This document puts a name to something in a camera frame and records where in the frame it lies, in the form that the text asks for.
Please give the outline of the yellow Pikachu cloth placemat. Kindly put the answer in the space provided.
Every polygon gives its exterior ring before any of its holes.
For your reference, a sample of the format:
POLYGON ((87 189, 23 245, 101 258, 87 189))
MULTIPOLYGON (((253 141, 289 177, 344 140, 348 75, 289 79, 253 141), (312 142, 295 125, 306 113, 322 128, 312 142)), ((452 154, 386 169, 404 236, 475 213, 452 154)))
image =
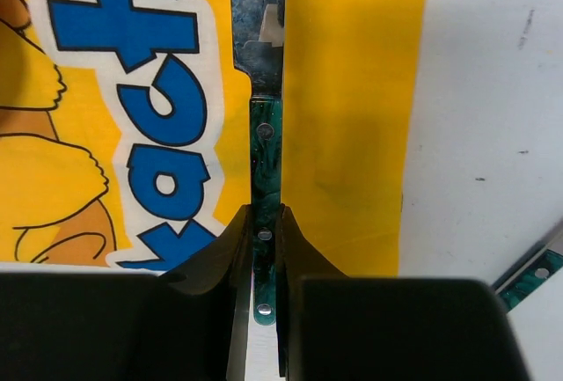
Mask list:
MULTIPOLYGON (((426 0, 285 0, 281 201, 348 275, 399 272, 426 0)), ((1 0, 1 261, 162 273, 251 200, 231 0, 1 0)))

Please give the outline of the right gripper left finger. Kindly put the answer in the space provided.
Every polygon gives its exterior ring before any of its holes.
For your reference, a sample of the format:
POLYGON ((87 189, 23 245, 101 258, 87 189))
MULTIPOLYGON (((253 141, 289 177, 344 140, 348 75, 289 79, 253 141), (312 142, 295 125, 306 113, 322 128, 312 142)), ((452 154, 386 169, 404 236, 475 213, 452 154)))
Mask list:
POLYGON ((4 380, 241 380, 251 210, 162 275, 1 274, 4 380))

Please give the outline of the fork with green handle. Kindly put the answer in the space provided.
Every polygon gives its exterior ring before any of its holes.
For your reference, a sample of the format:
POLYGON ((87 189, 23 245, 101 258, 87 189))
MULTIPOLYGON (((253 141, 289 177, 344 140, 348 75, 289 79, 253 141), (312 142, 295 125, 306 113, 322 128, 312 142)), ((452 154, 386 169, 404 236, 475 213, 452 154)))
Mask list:
POLYGON ((562 232, 559 231, 539 240, 493 284, 493 289, 511 311, 561 269, 562 232))

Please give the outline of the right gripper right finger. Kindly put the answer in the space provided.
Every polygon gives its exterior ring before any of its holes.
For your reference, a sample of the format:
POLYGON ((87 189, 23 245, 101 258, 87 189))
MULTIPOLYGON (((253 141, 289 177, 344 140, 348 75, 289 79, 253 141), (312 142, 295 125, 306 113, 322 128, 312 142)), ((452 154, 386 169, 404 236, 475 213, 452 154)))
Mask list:
POLYGON ((276 219, 279 371, 287 380, 526 380, 501 300, 461 278, 352 277, 276 219))

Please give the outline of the knife with green handle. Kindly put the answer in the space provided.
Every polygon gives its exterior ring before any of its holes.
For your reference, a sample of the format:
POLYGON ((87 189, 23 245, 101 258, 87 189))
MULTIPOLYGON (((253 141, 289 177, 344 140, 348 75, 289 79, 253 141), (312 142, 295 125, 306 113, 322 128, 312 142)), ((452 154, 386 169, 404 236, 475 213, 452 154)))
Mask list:
POLYGON ((250 173, 255 321, 276 320, 275 220, 281 206, 285 0, 231 0, 235 67, 251 82, 250 173))

